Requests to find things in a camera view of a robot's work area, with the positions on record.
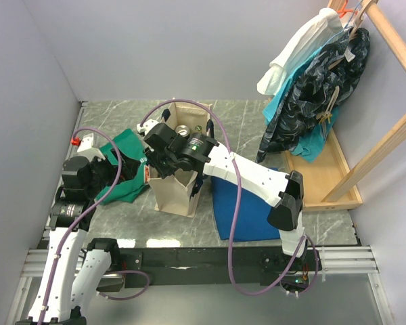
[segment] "wooden frame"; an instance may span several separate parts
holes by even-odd
[[[344,0],[330,0],[328,7],[339,10]],[[406,44],[380,11],[377,0],[363,0],[361,15],[367,13],[391,51],[406,71]],[[328,209],[354,209],[362,204],[356,184],[378,163],[406,139],[406,114],[395,126],[349,170],[340,145],[333,131],[321,154],[313,164],[300,161],[286,152],[291,169],[304,175],[304,209],[318,211]]]

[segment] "wooden tray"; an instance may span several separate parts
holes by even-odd
[[[304,211],[354,209],[363,204],[358,188],[354,186],[337,202],[322,202],[323,198],[350,171],[334,131],[322,153],[311,164],[301,156],[285,151],[290,170],[304,176]]]

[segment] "white tag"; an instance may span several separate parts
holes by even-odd
[[[344,56],[346,57],[346,61],[347,61],[347,62],[350,62],[350,61],[352,61],[353,59],[355,59],[355,55],[350,51],[349,48],[346,49],[346,51],[345,51],[345,53],[344,53]]]

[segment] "white cloth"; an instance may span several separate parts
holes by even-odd
[[[283,51],[269,64],[271,68],[257,83],[257,91],[263,95],[275,95],[286,77],[342,29],[335,10],[321,9],[317,16],[296,32]]]

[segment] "table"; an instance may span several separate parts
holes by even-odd
[[[124,100],[85,102],[79,126],[102,129],[111,138],[136,125],[146,112],[160,100]],[[200,100],[212,104],[230,137],[232,150],[254,160],[265,122],[262,110],[265,101],[258,100]],[[160,116],[161,110],[153,118]],[[215,127],[215,137],[221,131]],[[106,140],[99,139],[104,145]],[[268,154],[263,163],[286,171],[281,154]],[[87,242],[97,237],[117,238],[120,247],[215,247],[227,246],[218,235],[213,209],[210,181],[202,186],[196,215],[187,218],[154,210],[155,198],[151,190],[142,193],[132,204],[113,202],[97,208],[93,216]],[[318,245],[356,245],[355,229],[348,211],[303,213],[305,232]],[[280,245],[280,240],[238,242],[235,246]]]

